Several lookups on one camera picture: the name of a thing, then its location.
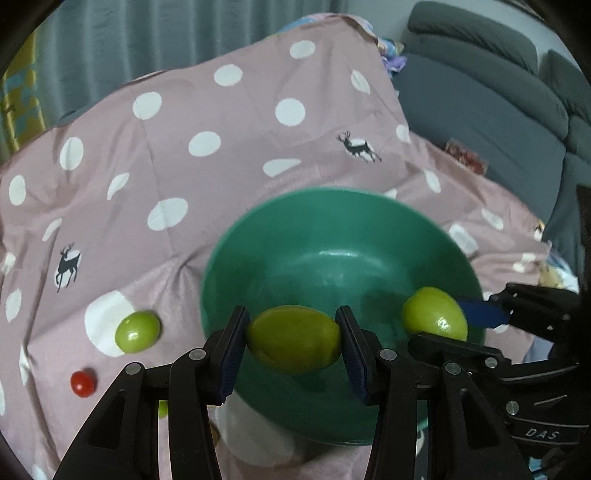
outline deer print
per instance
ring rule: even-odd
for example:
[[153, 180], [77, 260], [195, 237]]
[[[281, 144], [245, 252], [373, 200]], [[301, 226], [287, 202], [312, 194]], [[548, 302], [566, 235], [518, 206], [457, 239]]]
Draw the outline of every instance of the deer print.
[[78, 276], [78, 262], [80, 261], [80, 254], [76, 255], [73, 258], [67, 258], [68, 253], [72, 250], [74, 244], [70, 244], [67, 248], [63, 248], [60, 251], [61, 260], [60, 264], [57, 267], [57, 275], [56, 275], [56, 283], [57, 283], [57, 292], [61, 290], [61, 281], [64, 278], [64, 273], [70, 272], [70, 277], [68, 278], [68, 283], [66, 287], [70, 284], [70, 280], [72, 280], [72, 276], [74, 276], [74, 281], [76, 281], [76, 277]]
[[343, 145], [345, 146], [347, 152], [350, 155], [354, 156], [355, 158], [363, 158], [363, 160], [366, 162], [369, 162], [370, 160], [374, 163], [376, 162], [376, 160], [382, 161], [379, 155], [376, 152], [374, 152], [374, 149], [369, 146], [367, 140], [363, 140], [364, 143], [362, 144], [353, 145], [351, 143], [351, 140], [349, 139], [350, 136], [351, 132], [349, 131], [339, 133], [339, 135], [336, 136], [336, 138], [339, 141], [343, 142]]

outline wall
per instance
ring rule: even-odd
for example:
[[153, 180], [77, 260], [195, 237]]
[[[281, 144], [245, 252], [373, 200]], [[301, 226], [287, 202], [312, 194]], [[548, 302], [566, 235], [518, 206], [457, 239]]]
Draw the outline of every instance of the wall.
[[[483, 15], [520, 31], [534, 43], [539, 59], [552, 49], [576, 65], [573, 56], [554, 31], [516, 7], [499, 0], [440, 1]], [[404, 38], [408, 17], [416, 3], [417, 0], [349, 0], [348, 12], [369, 20], [378, 35], [400, 40]]]

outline metal rivet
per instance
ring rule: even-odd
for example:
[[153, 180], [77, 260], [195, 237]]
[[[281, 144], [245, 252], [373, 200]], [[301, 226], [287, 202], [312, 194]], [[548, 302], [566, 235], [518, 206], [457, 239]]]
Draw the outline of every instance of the metal rivet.
[[484, 360], [484, 364], [488, 367], [488, 368], [496, 368], [496, 366], [499, 364], [498, 360], [493, 357], [493, 356], [489, 356], [486, 358], [486, 360]]
[[398, 354], [390, 348], [384, 348], [382, 351], [380, 351], [379, 355], [388, 362], [396, 360], [396, 357], [398, 356]]
[[458, 373], [460, 373], [462, 371], [462, 368], [458, 364], [455, 364], [453, 362], [449, 362], [448, 364], [445, 364], [445, 370], [449, 374], [457, 375]]
[[128, 375], [135, 375], [139, 373], [140, 370], [142, 370], [142, 366], [140, 364], [129, 364], [127, 367], [125, 367], [125, 373]]
[[505, 410], [509, 415], [517, 415], [519, 413], [519, 404], [515, 400], [510, 400], [507, 402]]
[[189, 358], [191, 360], [203, 360], [206, 355], [207, 353], [205, 350], [203, 350], [203, 348], [196, 348], [195, 350], [191, 350], [189, 352]]

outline cherry tomato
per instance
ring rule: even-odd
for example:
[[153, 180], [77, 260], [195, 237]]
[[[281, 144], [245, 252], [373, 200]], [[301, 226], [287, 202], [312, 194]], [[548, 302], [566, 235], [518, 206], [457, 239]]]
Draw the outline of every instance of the cherry tomato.
[[70, 377], [72, 391], [81, 398], [90, 397], [96, 391], [95, 376], [87, 370], [79, 370]]

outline bowl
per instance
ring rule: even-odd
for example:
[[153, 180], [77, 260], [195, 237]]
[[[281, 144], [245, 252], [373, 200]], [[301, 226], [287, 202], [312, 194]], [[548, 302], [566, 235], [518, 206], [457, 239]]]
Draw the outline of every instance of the bowl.
[[[350, 189], [299, 190], [263, 203], [237, 221], [209, 260], [202, 285], [206, 335], [223, 329], [236, 305], [254, 319], [279, 305], [303, 305], [334, 317], [349, 305], [361, 328], [384, 347], [408, 337], [402, 305], [424, 286], [482, 298], [466, 257], [435, 223], [380, 194]], [[468, 341], [484, 332], [469, 329]], [[307, 439], [370, 445], [377, 407], [353, 395], [342, 358], [301, 376], [275, 372], [248, 348], [235, 391], [256, 411]], [[426, 425], [420, 405], [418, 428]]]

